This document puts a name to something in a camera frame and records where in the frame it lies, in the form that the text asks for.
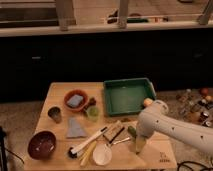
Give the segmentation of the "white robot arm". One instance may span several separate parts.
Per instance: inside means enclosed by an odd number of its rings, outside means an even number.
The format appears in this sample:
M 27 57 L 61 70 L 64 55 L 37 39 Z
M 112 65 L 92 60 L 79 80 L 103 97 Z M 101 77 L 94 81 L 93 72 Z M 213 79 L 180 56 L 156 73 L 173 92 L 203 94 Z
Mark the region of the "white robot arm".
M 170 136 L 213 157 L 213 129 L 168 117 L 168 105 L 155 100 L 138 115 L 137 137 L 149 139 L 154 132 Z

